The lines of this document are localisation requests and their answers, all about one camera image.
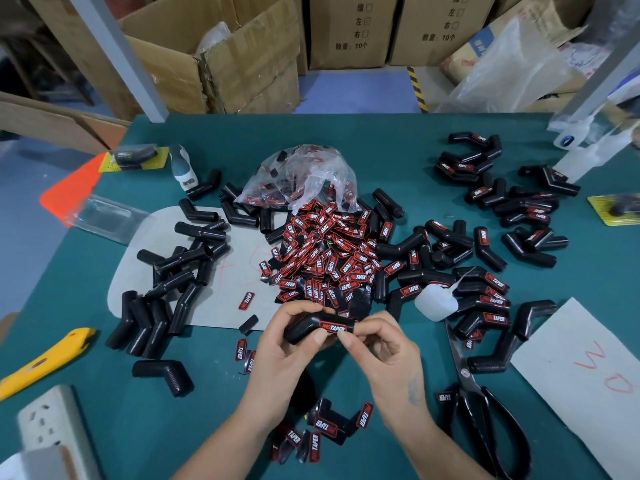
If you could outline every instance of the open cardboard box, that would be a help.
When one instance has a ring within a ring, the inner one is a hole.
[[[232,36],[198,59],[219,22]],[[300,102],[294,0],[158,0],[120,26],[169,111],[291,112]]]

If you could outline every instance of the metal post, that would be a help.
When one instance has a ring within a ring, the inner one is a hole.
[[[621,39],[610,56],[571,101],[556,115],[569,123],[581,121],[604,103],[609,94],[640,63],[640,21]]]
[[[169,116],[149,74],[136,57],[104,0],[69,0],[152,123]]]

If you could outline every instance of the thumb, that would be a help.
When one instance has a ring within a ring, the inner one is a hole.
[[[309,365],[309,362],[311,362],[311,359],[318,353],[328,336],[329,332],[324,328],[319,328],[300,342],[298,348],[291,354],[292,361],[296,364],[296,367],[300,368],[300,373]]]
[[[348,331],[339,331],[338,340],[360,366],[366,377],[373,374],[375,367],[380,361],[373,356],[366,345],[364,345],[354,334]]]

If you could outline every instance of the green tabletop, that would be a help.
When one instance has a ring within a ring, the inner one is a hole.
[[[283,148],[300,143],[334,146],[355,170],[359,193],[370,195],[381,186],[404,206],[406,217],[398,222],[394,242],[432,218],[445,225],[465,219],[469,230],[486,225],[493,249],[509,263],[500,276],[511,286],[513,306],[545,298],[564,303],[576,297],[640,356],[635,295],[640,282],[640,226],[606,227],[586,201],[590,195],[638,191],[640,162],[633,151],[627,149],[604,167],[589,172],[580,181],[580,195],[565,198],[553,214],[556,233],[571,240],[568,249],[555,253],[558,264],[553,269],[516,261],[500,243],[504,230],[498,226],[498,219],[491,212],[467,205],[462,198],[464,186],[445,183],[434,175],[433,165],[441,151],[465,149],[448,145],[446,136],[471,130],[485,136],[500,134],[504,152],[492,170],[494,176],[507,177],[510,185],[527,184],[516,175],[519,166],[554,163],[564,153],[551,145],[555,134],[545,130],[548,118],[548,114],[172,114],[164,125],[138,118],[123,143],[180,143],[191,155],[196,172],[204,176],[217,167],[224,181],[236,185],[243,185],[262,160]],[[176,205],[184,197],[169,168],[105,174],[95,193],[148,212]],[[217,205],[216,194],[201,203]],[[132,378],[135,358],[104,346],[117,323],[107,308],[107,291],[124,250],[119,244],[75,228],[60,245],[5,345],[0,347],[0,377],[44,352],[73,328],[94,327],[101,334],[83,357],[0,403],[0,459],[20,450],[15,419],[18,411],[60,383],[76,389],[88,434],[107,479],[169,477],[236,407],[248,379],[239,375],[240,366],[233,357],[237,330],[197,327],[190,337],[171,341],[164,357],[181,360],[195,383],[195,390],[181,399],[170,395],[162,379]],[[480,261],[474,258],[468,263]],[[444,325],[427,321],[411,303],[404,306],[401,324],[422,351],[429,407],[436,415],[434,394],[456,378]],[[491,351],[497,336],[489,334],[473,353]],[[255,347],[258,338],[259,333],[252,334],[249,346]],[[363,401],[371,400],[364,375],[341,347],[318,355],[310,373],[316,387],[344,415],[353,414]],[[520,421],[532,448],[531,478],[607,477],[580,439],[514,368],[476,379]],[[506,437],[499,436],[499,440],[509,458]],[[296,480],[301,476],[415,477],[377,414],[366,431],[359,431],[344,446],[324,441],[322,455],[318,465],[301,465],[290,458],[284,466],[269,464],[263,455],[252,476]]]

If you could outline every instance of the white board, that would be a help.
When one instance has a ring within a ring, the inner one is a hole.
[[[199,210],[217,212],[224,217],[222,209],[198,207]],[[275,225],[283,225],[286,213],[275,213]],[[146,293],[153,284],[151,266],[136,258],[140,249],[152,251],[160,256],[171,256],[176,246],[189,248],[192,237],[176,234],[176,222],[187,222],[180,207],[167,207],[151,214],[142,222],[124,253],[111,280],[107,295],[109,311],[114,316],[122,316],[122,293],[136,290]],[[190,324],[220,328],[238,328],[251,315],[258,316],[254,330],[264,330],[279,305],[274,303],[278,295],[276,286],[268,286],[260,281],[258,264],[271,258],[271,248],[258,229],[230,226],[227,242],[231,251],[216,263],[209,286],[206,286],[196,300]],[[247,311],[238,309],[247,291],[255,293],[255,298]],[[172,309],[178,300],[177,293],[169,296]]]
[[[640,362],[576,299],[511,363],[611,478],[640,478]]]

